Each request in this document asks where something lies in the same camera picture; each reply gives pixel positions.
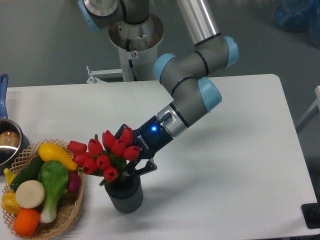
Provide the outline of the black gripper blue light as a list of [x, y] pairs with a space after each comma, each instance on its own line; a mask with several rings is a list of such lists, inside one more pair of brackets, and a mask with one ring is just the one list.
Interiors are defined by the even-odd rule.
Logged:
[[[157, 169], [153, 157], [170, 143], [174, 138], [167, 132], [156, 115], [150, 118], [139, 128], [132, 130], [126, 124], [122, 124], [115, 137], [132, 137], [133, 143], [140, 148], [138, 160], [130, 162], [126, 167], [129, 176], [142, 176]], [[144, 167], [136, 169], [141, 159], [148, 159]]]

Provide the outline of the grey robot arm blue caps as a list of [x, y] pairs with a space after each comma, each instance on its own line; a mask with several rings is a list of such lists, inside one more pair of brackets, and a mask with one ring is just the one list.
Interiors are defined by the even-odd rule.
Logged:
[[171, 53], [158, 56], [164, 36], [161, 20], [149, 10], [147, 0], [80, 0], [79, 8], [94, 30], [108, 28], [118, 49], [125, 82], [158, 80], [172, 102], [133, 132], [140, 159], [123, 167], [123, 176], [154, 171], [153, 156], [166, 144], [209, 113], [222, 96], [209, 77], [239, 58], [237, 43], [222, 36], [206, 0], [180, 0], [179, 10], [194, 45], [194, 52], [179, 58]]

